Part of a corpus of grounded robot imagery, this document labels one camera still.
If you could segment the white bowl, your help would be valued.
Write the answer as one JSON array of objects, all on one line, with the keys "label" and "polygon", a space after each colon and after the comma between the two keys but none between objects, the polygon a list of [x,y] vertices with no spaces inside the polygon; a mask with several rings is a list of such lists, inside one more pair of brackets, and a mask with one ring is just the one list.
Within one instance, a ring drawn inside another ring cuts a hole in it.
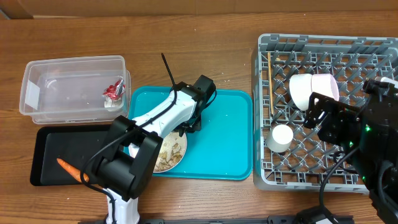
[{"label": "white bowl", "polygon": [[337,82],[333,75],[329,73],[312,75],[311,88],[313,92],[328,96],[336,101],[340,98]]},{"label": "white bowl", "polygon": [[302,111],[308,109],[310,95],[312,94],[312,75],[309,73],[291,76],[289,91],[296,107]]}]

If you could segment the plate with peanuts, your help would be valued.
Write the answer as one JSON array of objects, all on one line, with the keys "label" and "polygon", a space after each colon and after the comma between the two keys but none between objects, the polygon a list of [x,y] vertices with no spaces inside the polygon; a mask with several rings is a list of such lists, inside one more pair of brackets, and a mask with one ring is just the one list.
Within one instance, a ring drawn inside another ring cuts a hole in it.
[{"label": "plate with peanuts", "polygon": [[151,174],[166,172],[174,168],[187,150],[187,137],[171,132],[165,139],[155,132],[144,135],[132,165],[135,173]]}]

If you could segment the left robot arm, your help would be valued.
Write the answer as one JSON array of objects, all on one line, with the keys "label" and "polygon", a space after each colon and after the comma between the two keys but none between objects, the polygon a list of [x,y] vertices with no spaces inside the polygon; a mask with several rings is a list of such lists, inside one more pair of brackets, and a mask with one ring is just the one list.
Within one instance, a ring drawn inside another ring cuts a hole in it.
[{"label": "left robot arm", "polygon": [[108,203],[105,223],[139,223],[138,198],[152,178],[164,138],[201,130],[201,113],[217,96],[214,81],[204,75],[192,84],[173,83],[166,100],[134,119],[118,116],[102,148],[81,168],[98,182],[82,184],[102,193]]}]

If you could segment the white tissue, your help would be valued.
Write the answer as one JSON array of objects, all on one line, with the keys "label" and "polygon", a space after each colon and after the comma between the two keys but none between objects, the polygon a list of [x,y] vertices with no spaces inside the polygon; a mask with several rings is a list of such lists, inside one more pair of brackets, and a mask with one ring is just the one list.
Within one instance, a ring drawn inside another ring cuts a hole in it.
[{"label": "white tissue", "polygon": [[117,108],[122,105],[123,100],[121,98],[113,100],[109,97],[105,98],[104,107],[105,108]]}]

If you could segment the orange carrot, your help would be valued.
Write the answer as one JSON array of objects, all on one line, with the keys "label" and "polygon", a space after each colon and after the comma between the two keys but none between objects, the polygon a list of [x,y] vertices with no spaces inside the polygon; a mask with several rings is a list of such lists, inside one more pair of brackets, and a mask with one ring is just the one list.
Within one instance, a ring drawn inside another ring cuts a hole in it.
[{"label": "orange carrot", "polygon": [[63,159],[61,158],[57,158],[57,162],[58,164],[66,171],[68,172],[75,180],[77,180],[78,182],[81,182],[81,171],[79,169],[77,169],[76,167],[73,167],[72,165],[70,165],[69,163],[65,162]]}]

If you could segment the wooden chopstick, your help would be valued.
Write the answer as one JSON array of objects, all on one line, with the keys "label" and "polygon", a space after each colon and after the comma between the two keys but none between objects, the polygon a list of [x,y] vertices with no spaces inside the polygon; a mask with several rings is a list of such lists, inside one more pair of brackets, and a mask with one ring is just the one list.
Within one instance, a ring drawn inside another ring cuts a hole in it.
[{"label": "wooden chopstick", "polygon": [[274,115],[274,104],[273,104],[273,87],[272,87],[272,60],[271,53],[267,53],[267,62],[268,62],[268,80],[269,80],[269,104],[270,104],[270,116]]}]

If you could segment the red snack wrapper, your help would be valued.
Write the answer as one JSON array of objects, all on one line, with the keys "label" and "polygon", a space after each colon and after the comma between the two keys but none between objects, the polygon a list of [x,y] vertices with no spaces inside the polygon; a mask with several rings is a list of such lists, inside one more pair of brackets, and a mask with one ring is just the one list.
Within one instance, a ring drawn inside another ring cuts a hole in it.
[{"label": "red snack wrapper", "polygon": [[125,93],[125,88],[126,86],[124,84],[124,80],[119,79],[115,84],[110,85],[109,87],[107,87],[107,89],[105,89],[105,91],[103,92],[103,96],[107,100],[117,101]]}]

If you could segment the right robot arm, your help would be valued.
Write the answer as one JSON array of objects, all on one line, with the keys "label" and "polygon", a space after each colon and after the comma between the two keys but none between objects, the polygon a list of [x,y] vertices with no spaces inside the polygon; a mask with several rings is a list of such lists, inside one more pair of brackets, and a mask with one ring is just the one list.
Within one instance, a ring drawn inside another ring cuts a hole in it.
[{"label": "right robot arm", "polygon": [[342,163],[351,164],[369,190],[378,217],[397,223],[397,82],[367,80],[363,91],[368,99],[361,107],[312,93],[304,126],[320,125],[319,139],[343,148],[343,158],[327,177]]}]

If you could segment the white cup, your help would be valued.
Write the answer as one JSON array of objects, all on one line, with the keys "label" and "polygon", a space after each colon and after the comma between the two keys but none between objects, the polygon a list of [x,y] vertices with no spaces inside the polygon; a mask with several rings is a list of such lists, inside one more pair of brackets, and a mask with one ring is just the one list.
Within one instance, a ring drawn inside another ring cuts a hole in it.
[{"label": "white cup", "polygon": [[279,124],[268,132],[266,146],[273,152],[285,152],[290,147],[293,136],[293,131],[289,126]]}]

